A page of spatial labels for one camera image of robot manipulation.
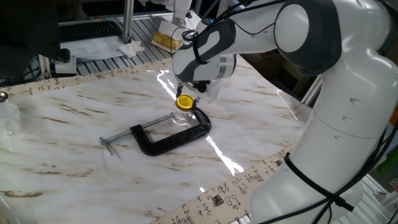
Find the black cable tie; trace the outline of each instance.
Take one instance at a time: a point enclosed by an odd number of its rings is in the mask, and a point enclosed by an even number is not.
[[[293,171],[293,173],[295,175],[297,175],[297,177],[299,177],[300,179],[302,179],[306,184],[308,184],[310,187],[312,187],[314,190],[316,190],[317,192],[321,193],[323,196],[325,196],[327,199],[331,200],[332,202],[335,202],[337,206],[339,207],[343,207],[345,209],[347,209],[348,211],[352,212],[354,210],[354,207],[350,204],[348,204],[346,202],[346,200],[344,200],[342,197],[340,197],[339,195],[333,194],[329,191],[327,191],[326,189],[324,189],[323,187],[319,186],[318,184],[316,184],[314,181],[312,181],[311,179],[309,179],[305,174],[303,174],[294,164],[293,162],[290,160],[289,158],[289,152],[286,154],[285,156],[285,162],[286,165]]]

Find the paper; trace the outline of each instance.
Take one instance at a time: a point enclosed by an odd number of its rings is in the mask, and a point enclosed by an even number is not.
[[[102,78],[124,77],[131,74],[144,72],[146,70],[159,70],[169,67],[172,63],[171,58],[149,62],[142,65],[135,65],[126,68],[119,68],[115,70],[103,71],[96,74],[89,74],[85,76],[75,76],[66,78],[52,78],[42,80],[39,82],[26,83],[18,86],[11,86],[0,88],[0,91],[8,93],[11,98],[19,98],[23,96],[30,96],[48,91],[61,90],[71,86],[77,86],[83,83],[93,82]]]
[[[132,40],[130,44],[120,46],[119,49],[128,58],[132,58],[137,55],[137,52],[143,52],[145,50],[145,47],[141,47],[141,41]]]
[[[123,56],[119,49],[123,45],[118,36],[111,36],[64,42],[61,43],[61,48],[69,49],[78,62],[87,62]]]
[[[172,23],[162,21],[159,26],[159,32],[161,34],[166,34],[167,36],[172,37],[175,40],[182,40],[182,32],[186,31],[186,29],[177,29],[177,28],[178,27]]]
[[[286,153],[292,152],[295,146],[287,147],[247,168],[150,224],[227,224],[234,221],[235,217],[247,215],[254,190],[274,174],[284,162]]]

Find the black cable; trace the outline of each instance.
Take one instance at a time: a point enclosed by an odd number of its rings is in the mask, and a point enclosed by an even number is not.
[[[387,148],[389,147],[389,145],[390,145],[393,137],[395,136],[397,130],[398,130],[398,124],[396,124],[394,126],[394,129],[392,130],[390,136],[388,137],[388,140],[387,140],[386,144],[381,149],[381,146],[383,144],[382,142],[384,140],[384,135],[386,133],[386,130],[384,130],[384,132],[382,133],[382,135],[381,135],[381,137],[379,139],[379,142],[378,142],[378,144],[376,146],[376,149],[368,157],[367,161],[365,162],[365,164],[363,165],[361,170],[344,187],[342,187],[339,191],[337,191],[337,193],[336,193],[337,195],[342,194],[343,192],[345,192],[348,189],[350,189],[354,184],[358,183],[377,164],[377,162],[380,160],[380,158],[383,156],[383,154],[386,152]],[[326,199],[323,199],[320,202],[315,203],[315,204],[313,204],[313,205],[311,205],[311,206],[309,206],[307,208],[303,208],[303,209],[298,210],[296,212],[292,212],[292,213],[289,213],[289,214],[286,214],[286,215],[282,215],[282,216],[277,217],[277,218],[273,218],[271,220],[262,222],[260,224],[271,224],[271,223],[274,223],[274,222],[277,222],[277,221],[280,221],[280,220],[283,220],[283,219],[286,219],[286,218],[290,218],[290,217],[293,217],[293,216],[296,216],[296,215],[300,215],[300,214],[305,213],[305,212],[307,212],[309,210],[317,208],[317,207],[319,207],[320,205],[322,205],[324,203],[327,203],[327,204],[323,207],[321,212],[317,215],[317,217],[315,218],[313,223],[316,223],[315,221],[318,219],[318,217],[322,217],[323,214],[325,213],[325,211],[327,211],[327,209],[330,209],[330,217],[329,217],[329,223],[330,223],[331,222],[331,215],[332,215],[330,205],[333,202],[329,201],[329,199],[326,198]]]
[[[238,25],[235,21],[233,21],[232,19],[229,19],[229,20],[231,20],[233,23],[235,23],[235,25],[236,25],[237,27],[239,27],[243,32],[245,32],[245,33],[247,33],[247,34],[250,34],[250,35],[257,35],[257,34],[261,33],[262,31],[264,31],[264,30],[270,28],[270,26],[275,25],[275,22],[273,22],[273,23],[269,24],[268,26],[266,26],[264,29],[260,30],[259,32],[251,33],[251,32],[249,32],[249,31],[247,31],[247,30],[244,30],[241,26],[239,26],[239,25]]]
[[[208,29],[210,29],[211,27],[213,27],[215,24],[219,23],[219,22],[222,21],[223,19],[227,19],[227,18],[230,18],[231,16],[234,16],[234,15],[237,15],[237,14],[240,14],[240,13],[252,11],[252,10],[255,10],[255,9],[260,9],[260,8],[262,8],[262,7],[272,6],[272,5],[275,5],[275,4],[278,4],[278,3],[282,3],[282,2],[286,2],[286,0],[275,0],[275,1],[272,1],[272,2],[260,4],[260,5],[257,5],[257,6],[247,7],[247,8],[245,8],[245,9],[241,9],[241,10],[238,10],[238,11],[235,11],[235,12],[231,12],[232,9],[234,9],[235,7],[238,7],[238,6],[242,5],[242,4],[240,4],[240,3],[235,4],[235,5],[233,5],[231,8],[229,8],[227,11],[223,12],[219,17],[217,17],[217,18],[213,21],[212,24],[208,25],[208,26],[203,30],[203,32],[204,32],[204,31],[207,31]]]
[[[191,30],[191,29],[188,29],[188,28],[186,28],[186,27],[177,27],[177,28],[175,28],[175,30],[172,32],[172,36],[171,36],[171,38],[170,38],[170,55],[172,56],[172,59],[173,59],[173,55],[174,55],[173,49],[172,49],[173,36],[174,36],[174,32],[177,31],[178,29],[187,29],[187,30]]]
[[[262,223],[260,223],[260,224],[271,224],[271,223],[274,223],[274,222],[277,222],[277,221],[284,220],[284,219],[286,219],[286,218],[291,218],[291,217],[293,217],[293,216],[300,215],[300,214],[302,214],[302,213],[304,213],[304,212],[307,212],[307,211],[309,211],[309,210],[312,210],[312,209],[314,209],[314,208],[317,208],[317,207],[323,205],[324,203],[327,203],[327,201],[329,201],[327,198],[326,198],[326,199],[323,199],[322,201],[320,201],[320,202],[318,202],[318,203],[315,203],[315,204],[313,204],[313,205],[311,205],[311,206],[308,206],[307,208],[303,208],[303,209],[301,209],[301,210],[299,210],[299,211],[292,212],[292,213],[289,213],[289,214],[286,214],[286,215],[282,215],[282,216],[273,218],[273,219],[271,219],[271,220],[262,222]]]
[[[6,82],[2,82],[2,83],[0,83],[1,84],[0,88],[6,87],[6,86],[9,86],[9,85],[20,85],[20,84],[25,84],[25,83],[36,81],[36,78],[38,78],[41,74],[42,74],[42,71],[39,71],[36,74],[36,76],[33,77],[33,78],[29,78],[29,79],[21,80],[21,81],[11,81],[11,80],[9,80],[9,81],[6,81]]]
[[[323,208],[322,210],[320,210],[320,212],[318,213],[318,215],[315,217],[315,219],[312,221],[312,224],[317,224],[319,222],[319,220],[322,218],[323,214],[325,214],[325,212],[329,209],[331,212],[331,205],[333,204],[333,201],[330,200]]]
[[[332,212],[331,212],[331,207],[329,207],[329,220],[327,224],[330,224],[331,222],[331,217],[333,216]]]

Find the marble pattern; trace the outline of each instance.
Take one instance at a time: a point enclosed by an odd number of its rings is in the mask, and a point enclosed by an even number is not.
[[[149,223],[297,142],[310,112],[238,57],[217,101],[199,104],[213,123],[208,136],[157,157],[133,138],[112,143],[114,156],[100,145],[100,136],[169,114],[175,91],[162,70],[16,99],[24,130],[0,139],[8,215],[21,224]],[[148,132],[164,138],[179,131],[171,125]]]

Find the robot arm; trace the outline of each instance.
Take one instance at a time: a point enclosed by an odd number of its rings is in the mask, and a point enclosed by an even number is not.
[[[302,73],[321,75],[320,96],[290,160],[323,189],[340,192],[364,169],[398,101],[398,67],[377,53],[393,39],[398,15],[383,0],[288,0],[256,8],[269,2],[256,1],[216,24],[202,21],[194,41],[174,55],[176,79],[213,101],[220,79],[233,73],[233,53],[275,48]],[[361,184],[341,197],[356,205]],[[326,202],[318,205],[324,199],[283,163],[254,192],[251,223],[318,223],[319,215],[319,223],[325,223]],[[331,211],[333,221],[347,212],[335,203]]]
[[[271,0],[256,1],[248,7],[258,6]],[[176,78],[191,90],[204,93],[204,99],[212,102],[218,96],[220,79],[232,75],[236,65],[236,53],[260,53],[276,49],[273,23],[283,3],[237,14],[212,26],[212,20],[202,20],[195,32],[200,34],[196,41],[200,59],[195,56],[194,43],[179,48],[173,57],[173,70]]]

